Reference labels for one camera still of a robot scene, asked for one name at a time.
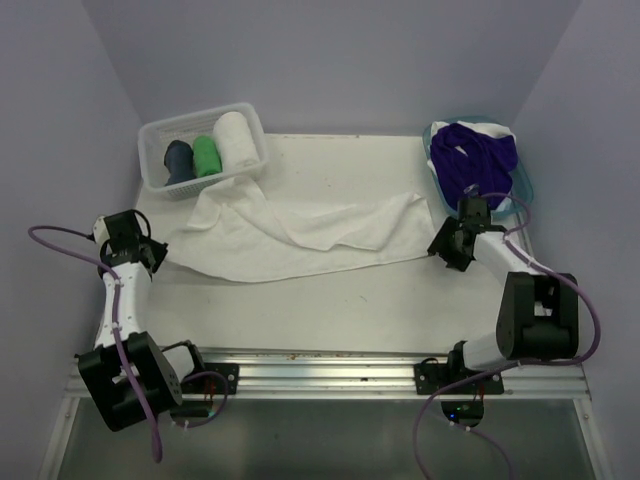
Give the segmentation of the dark blue towel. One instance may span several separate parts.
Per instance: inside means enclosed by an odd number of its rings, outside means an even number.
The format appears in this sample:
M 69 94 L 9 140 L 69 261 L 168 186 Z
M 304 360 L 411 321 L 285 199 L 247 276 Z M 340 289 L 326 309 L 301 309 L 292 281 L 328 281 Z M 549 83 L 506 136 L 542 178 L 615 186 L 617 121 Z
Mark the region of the dark blue towel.
M 164 166 L 169 172 L 166 186 L 184 183 L 196 178 L 192 147 L 181 140 L 172 141 L 164 155 Z

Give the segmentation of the white towel pile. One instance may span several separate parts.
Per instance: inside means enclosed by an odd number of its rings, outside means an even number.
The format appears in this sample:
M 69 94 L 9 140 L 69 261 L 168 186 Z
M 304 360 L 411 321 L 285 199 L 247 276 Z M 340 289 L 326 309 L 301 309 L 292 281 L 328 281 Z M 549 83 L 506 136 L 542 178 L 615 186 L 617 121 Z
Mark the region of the white towel pile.
M 360 204 L 269 200 L 234 177 L 204 189 L 168 238 L 172 263 L 232 282 L 263 283 L 425 256 L 435 229 L 413 192 Z

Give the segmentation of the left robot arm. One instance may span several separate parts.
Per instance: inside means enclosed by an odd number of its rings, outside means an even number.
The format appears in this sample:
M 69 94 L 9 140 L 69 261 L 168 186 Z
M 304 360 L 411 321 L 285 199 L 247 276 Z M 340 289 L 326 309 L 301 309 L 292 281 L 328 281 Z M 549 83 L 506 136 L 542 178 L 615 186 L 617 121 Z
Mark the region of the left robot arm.
M 182 404 L 182 390 L 201 390 L 208 379 L 189 340 L 161 349 L 146 330 L 152 277 L 168 245 L 151 238 L 141 212 L 98 218 L 93 238 L 100 247 L 99 274 L 105 309 L 94 349 L 78 359 L 85 386 L 107 427 L 120 431 Z

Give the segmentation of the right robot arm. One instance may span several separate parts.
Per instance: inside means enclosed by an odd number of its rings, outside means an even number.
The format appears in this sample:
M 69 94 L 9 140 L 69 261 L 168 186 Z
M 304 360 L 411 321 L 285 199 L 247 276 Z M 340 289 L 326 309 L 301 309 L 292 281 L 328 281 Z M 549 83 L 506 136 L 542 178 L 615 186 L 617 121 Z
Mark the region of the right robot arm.
M 503 287 L 494 329 L 457 342 L 449 352 L 445 379 L 451 389 L 468 392 L 480 382 L 481 372 L 510 362 L 575 361 L 579 347 L 575 279 L 546 272 L 510 243 L 506 228 L 492 222 L 487 200 L 460 200 L 457 215 L 445 220 L 428 254 L 459 272 L 480 263 Z

